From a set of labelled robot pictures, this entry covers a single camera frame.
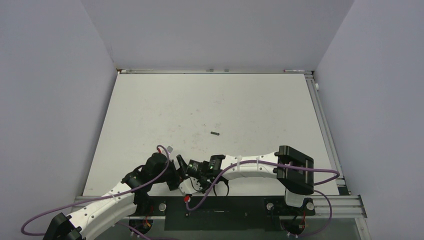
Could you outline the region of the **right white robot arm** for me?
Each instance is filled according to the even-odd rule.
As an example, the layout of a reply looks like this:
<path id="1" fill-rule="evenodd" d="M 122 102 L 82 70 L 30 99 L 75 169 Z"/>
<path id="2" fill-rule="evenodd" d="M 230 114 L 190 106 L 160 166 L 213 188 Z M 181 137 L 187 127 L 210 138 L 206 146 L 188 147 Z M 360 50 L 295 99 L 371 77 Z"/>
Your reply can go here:
<path id="1" fill-rule="evenodd" d="M 297 149 L 281 145 L 276 152 L 257 156 L 212 155 L 208 161 L 190 160 L 182 164 L 186 178 L 198 180 L 201 192 L 213 189 L 219 182 L 238 178 L 270 178 L 284 187 L 283 209 L 297 213 L 305 196 L 314 193 L 314 160 Z"/>

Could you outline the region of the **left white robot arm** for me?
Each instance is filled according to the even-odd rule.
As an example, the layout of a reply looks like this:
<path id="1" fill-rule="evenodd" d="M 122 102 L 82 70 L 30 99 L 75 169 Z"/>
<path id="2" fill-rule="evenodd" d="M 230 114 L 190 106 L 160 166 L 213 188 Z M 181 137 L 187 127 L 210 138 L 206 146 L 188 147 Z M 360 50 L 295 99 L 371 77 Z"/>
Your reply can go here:
<path id="1" fill-rule="evenodd" d="M 154 184 L 166 183 L 177 190 L 185 176 L 173 160 L 155 152 L 142 167 L 127 173 L 99 200 L 68 215 L 57 214 L 50 222 L 45 240 L 94 240 L 112 225 L 130 215 L 157 212 L 160 202 L 148 195 Z"/>

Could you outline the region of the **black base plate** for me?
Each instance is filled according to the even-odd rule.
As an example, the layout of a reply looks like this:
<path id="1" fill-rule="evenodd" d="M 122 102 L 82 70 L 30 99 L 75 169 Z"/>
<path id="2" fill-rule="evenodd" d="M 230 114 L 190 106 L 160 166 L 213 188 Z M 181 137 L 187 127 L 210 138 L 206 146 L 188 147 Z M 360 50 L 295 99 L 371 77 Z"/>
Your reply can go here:
<path id="1" fill-rule="evenodd" d="M 181 196 L 152 196 L 129 218 L 142 233 L 164 221 L 166 231 L 280 230 L 301 226 L 304 217 L 314 216 L 313 200 L 307 197 L 300 208 L 288 206 L 283 196 L 212 196 L 189 212 Z"/>

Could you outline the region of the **aluminium back rail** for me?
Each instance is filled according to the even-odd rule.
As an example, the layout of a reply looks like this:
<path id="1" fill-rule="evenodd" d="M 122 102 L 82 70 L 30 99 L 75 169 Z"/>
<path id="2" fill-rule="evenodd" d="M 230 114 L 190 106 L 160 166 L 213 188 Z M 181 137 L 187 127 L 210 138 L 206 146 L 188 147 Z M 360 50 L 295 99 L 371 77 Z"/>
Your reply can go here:
<path id="1" fill-rule="evenodd" d="M 304 74 L 312 75 L 312 70 L 254 70 L 254 69 L 201 69 L 201 70 L 160 70 L 160 69 L 118 69 L 120 74 Z"/>

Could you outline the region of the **aluminium rail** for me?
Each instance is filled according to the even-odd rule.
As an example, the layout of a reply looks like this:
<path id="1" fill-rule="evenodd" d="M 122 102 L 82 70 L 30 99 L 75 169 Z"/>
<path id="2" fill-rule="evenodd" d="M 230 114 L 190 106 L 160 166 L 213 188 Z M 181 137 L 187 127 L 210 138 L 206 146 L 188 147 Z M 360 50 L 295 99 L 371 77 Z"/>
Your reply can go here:
<path id="1" fill-rule="evenodd" d="M 201 69 L 201 70 L 160 70 L 160 69 L 118 69 L 120 74 L 304 74 L 312 75 L 312 70 L 254 70 L 254 69 Z"/>
<path id="2" fill-rule="evenodd" d="M 312 74 L 305 74 L 304 76 L 331 166 L 340 173 L 340 177 L 337 178 L 335 182 L 339 188 L 348 190 L 349 188 L 347 186 L 330 128 L 321 104 L 314 76 Z M 349 191 L 347 193 L 347 195 L 329 197 L 332 205 L 332 216 L 334 218 L 366 218 L 367 214 L 361 197 L 359 195 L 351 195 Z"/>

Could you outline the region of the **aluminium right rail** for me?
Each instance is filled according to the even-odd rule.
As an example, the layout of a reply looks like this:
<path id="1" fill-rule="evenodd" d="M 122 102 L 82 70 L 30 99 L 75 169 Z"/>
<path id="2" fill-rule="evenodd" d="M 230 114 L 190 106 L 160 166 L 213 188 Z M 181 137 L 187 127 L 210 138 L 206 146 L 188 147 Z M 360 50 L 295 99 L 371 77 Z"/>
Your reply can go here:
<path id="1" fill-rule="evenodd" d="M 348 190 L 349 188 L 347 186 L 330 128 L 321 104 L 314 76 L 312 74 L 305 74 L 304 76 L 331 166 L 340 173 L 340 177 L 337 178 L 335 182 L 339 188 Z M 329 197 L 332 205 L 332 216 L 334 218 L 366 218 L 367 214 L 361 197 L 359 195 L 351 195 L 349 191 L 347 193 L 347 195 Z"/>

